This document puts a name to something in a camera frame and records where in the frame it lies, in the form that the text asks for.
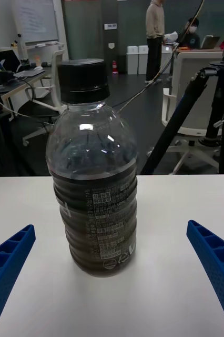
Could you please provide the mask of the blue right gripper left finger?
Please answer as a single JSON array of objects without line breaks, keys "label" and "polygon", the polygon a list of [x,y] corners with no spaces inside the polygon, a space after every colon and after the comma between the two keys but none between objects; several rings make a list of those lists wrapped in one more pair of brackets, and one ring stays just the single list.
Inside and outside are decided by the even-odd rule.
[{"label": "blue right gripper left finger", "polygon": [[0,245],[0,316],[35,240],[30,224]]}]

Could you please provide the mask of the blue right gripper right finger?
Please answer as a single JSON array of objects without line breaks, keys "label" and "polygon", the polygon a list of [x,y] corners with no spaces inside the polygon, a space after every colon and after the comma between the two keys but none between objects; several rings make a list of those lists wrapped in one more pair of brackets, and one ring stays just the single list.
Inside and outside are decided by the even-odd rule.
[{"label": "blue right gripper right finger", "polygon": [[224,311],[224,240],[193,220],[188,222],[187,238]]}]

